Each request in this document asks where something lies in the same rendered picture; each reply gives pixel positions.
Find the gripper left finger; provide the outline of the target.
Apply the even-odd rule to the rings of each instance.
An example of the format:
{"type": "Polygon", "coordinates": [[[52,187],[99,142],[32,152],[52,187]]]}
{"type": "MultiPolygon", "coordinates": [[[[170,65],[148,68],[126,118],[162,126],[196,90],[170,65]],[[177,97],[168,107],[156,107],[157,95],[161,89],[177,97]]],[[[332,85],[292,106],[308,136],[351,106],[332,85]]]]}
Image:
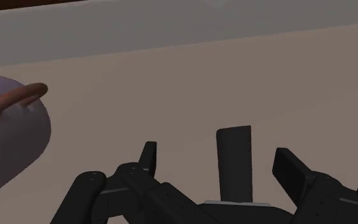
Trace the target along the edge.
{"type": "Polygon", "coordinates": [[[78,175],[50,224],[107,224],[124,216],[129,224],[219,224],[170,183],[155,178],[156,143],[148,141],[138,162],[78,175]]]}

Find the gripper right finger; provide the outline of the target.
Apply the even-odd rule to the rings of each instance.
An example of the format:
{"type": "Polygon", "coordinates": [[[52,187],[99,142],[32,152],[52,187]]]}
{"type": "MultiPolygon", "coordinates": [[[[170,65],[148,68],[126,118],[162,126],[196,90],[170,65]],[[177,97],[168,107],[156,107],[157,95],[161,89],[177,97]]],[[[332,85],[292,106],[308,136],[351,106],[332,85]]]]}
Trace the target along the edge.
{"type": "Polygon", "coordinates": [[[296,205],[289,224],[358,224],[358,187],[309,169],[287,148],[277,148],[273,175],[296,205]]]}

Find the black flat upright slab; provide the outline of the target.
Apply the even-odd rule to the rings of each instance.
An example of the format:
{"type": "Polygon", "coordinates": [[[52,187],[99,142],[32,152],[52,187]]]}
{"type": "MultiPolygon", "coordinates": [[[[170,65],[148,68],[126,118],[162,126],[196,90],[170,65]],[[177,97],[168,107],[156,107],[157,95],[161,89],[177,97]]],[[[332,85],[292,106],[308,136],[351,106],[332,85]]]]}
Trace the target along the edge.
{"type": "Polygon", "coordinates": [[[220,198],[230,202],[252,202],[251,126],[216,132],[220,198]]]}

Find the pale purple rounded vessel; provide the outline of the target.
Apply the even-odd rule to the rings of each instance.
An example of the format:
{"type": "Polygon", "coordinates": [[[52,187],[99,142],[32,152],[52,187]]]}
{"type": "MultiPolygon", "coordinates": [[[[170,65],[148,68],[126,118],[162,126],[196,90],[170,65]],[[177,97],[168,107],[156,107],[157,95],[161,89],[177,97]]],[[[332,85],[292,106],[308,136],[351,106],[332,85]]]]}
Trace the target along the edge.
{"type": "MultiPolygon", "coordinates": [[[[0,76],[0,95],[25,86],[0,76]]],[[[30,166],[46,149],[51,121],[41,98],[27,107],[14,104],[0,115],[0,188],[30,166]]]]}

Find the orange curved rod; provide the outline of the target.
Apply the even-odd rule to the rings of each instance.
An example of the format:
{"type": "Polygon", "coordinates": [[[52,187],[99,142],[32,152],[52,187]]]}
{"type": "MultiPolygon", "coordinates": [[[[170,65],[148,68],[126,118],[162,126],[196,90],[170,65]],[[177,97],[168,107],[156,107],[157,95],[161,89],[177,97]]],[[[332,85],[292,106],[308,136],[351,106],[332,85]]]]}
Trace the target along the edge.
{"type": "Polygon", "coordinates": [[[44,83],[31,83],[3,95],[0,95],[0,115],[2,112],[14,104],[27,107],[40,99],[48,91],[48,86],[44,83]]]}

